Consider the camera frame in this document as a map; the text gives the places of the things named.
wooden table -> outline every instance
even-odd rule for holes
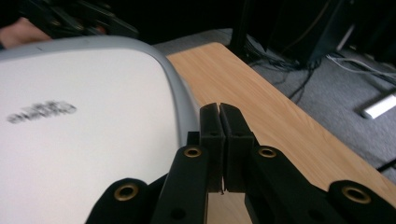
[[[264,78],[218,43],[168,59],[189,83],[199,105],[237,106],[261,145],[280,149],[311,182],[363,184],[396,207],[396,186],[352,152]],[[249,223],[244,195],[209,194],[208,223]]]

screw hole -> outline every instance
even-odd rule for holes
[[[137,195],[139,187],[134,183],[128,183],[119,186],[114,192],[114,198],[117,201],[125,202],[131,200]]]
[[[260,148],[259,154],[265,158],[273,158],[276,156],[276,152],[273,151],[271,148]]]
[[[184,150],[184,155],[190,158],[201,156],[202,151],[199,148],[191,147]]]
[[[355,203],[370,203],[370,196],[361,189],[346,186],[342,189],[343,194],[351,201]]]

gray carpet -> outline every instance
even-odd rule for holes
[[[210,42],[228,45],[230,39],[230,29],[214,30],[154,47],[167,55]],[[344,49],[340,53],[377,69],[388,69],[353,50]],[[307,74],[306,71],[283,73],[265,66],[256,64],[252,68],[287,96],[301,85]],[[378,167],[396,157],[396,108],[372,120],[363,118],[360,112],[394,88],[381,78],[348,72],[323,58],[321,66],[305,86],[298,106],[368,163]],[[396,183],[395,169],[390,168],[383,175]]]

person's hand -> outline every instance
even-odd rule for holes
[[[13,24],[0,29],[0,44],[5,49],[45,40],[50,40],[50,37],[26,18],[19,18]]]

black cable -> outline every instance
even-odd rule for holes
[[[276,70],[276,71],[280,71],[280,72],[294,72],[294,71],[301,71],[301,70],[307,70],[308,74],[306,76],[305,81],[300,85],[300,87],[298,87],[290,96],[289,99],[292,99],[298,92],[300,92],[300,96],[299,98],[295,101],[295,104],[298,104],[300,102],[300,100],[303,97],[304,94],[304,89],[306,84],[309,82],[309,80],[311,79],[311,77],[314,75],[315,70],[320,67],[321,64],[321,60],[317,60],[314,61],[312,63],[308,63],[306,66],[303,66],[299,63],[288,63],[282,60],[279,60],[275,57],[272,57],[270,55],[267,55],[265,53],[262,53],[261,51],[259,51],[258,49],[256,49],[253,44],[247,40],[247,43],[245,45],[245,50],[247,52],[247,56],[249,55],[253,55],[253,58],[260,58],[262,59],[261,61],[255,61],[254,64],[250,64],[250,66],[252,65],[261,65],[267,61],[269,65],[273,66],[275,69],[272,70]]]
[[[311,77],[314,75],[315,70],[320,67],[321,60],[317,60],[313,63],[310,63],[308,65],[308,75],[306,76],[305,81],[300,85],[299,88],[297,88],[292,94],[289,95],[289,99],[292,99],[299,91],[301,92],[300,97],[296,100],[295,104],[298,104],[303,97],[304,94],[304,89],[306,84],[309,82]]]
[[[387,170],[390,167],[393,167],[393,169],[395,169],[395,165],[396,165],[396,158],[394,158],[392,161],[389,161],[389,162],[383,164],[382,166],[376,168],[376,170],[378,172],[382,173],[382,172],[384,172],[385,170]]]

